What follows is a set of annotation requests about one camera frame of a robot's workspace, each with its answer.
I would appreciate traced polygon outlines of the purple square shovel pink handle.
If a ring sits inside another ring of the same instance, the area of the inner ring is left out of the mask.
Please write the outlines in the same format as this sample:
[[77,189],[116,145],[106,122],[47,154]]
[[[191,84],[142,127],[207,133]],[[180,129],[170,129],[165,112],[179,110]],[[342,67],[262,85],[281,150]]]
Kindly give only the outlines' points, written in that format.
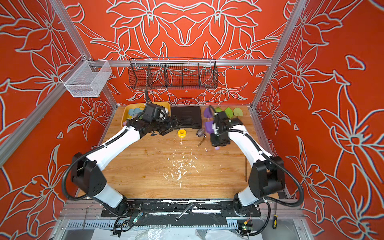
[[206,132],[209,135],[212,133],[215,133],[214,128],[213,128],[213,121],[205,122],[205,128],[206,128]]

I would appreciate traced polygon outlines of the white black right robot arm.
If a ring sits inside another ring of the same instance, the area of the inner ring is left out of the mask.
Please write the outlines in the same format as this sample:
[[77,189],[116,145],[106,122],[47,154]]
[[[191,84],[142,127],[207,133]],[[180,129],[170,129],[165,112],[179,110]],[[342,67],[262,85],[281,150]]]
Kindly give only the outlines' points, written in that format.
[[[305,199],[304,188],[284,167],[284,161],[263,149],[249,134],[241,120],[230,119],[225,112],[217,112],[213,106],[209,106],[209,111],[213,115],[213,132],[210,134],[212,146],[225,147],[232,142],[235,143],[252,167],[248,186],[234,196],[233,205],[236,213],[244,215],[252,205],[269,201],[292,208],[301,206]],[[271,194],[285,188],[286,176],[293,180],[299,190],[299,198],[293,203],[270,197]]]

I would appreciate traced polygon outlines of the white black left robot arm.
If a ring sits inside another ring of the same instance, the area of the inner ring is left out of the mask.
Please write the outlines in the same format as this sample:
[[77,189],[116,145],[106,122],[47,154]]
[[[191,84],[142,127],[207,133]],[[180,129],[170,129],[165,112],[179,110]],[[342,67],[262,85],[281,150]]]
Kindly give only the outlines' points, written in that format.
[[62,179],[62,192],[70,201],[86,197],[100,203],[112,215],[126,218],[134,211],[126,196],[108,184],[103,170],[130,145],[145,135],[164,136],[179,128],[182,122],[161,105],[147,101],[144,110],[132,119],[112,138],[95,149],[77,153]]

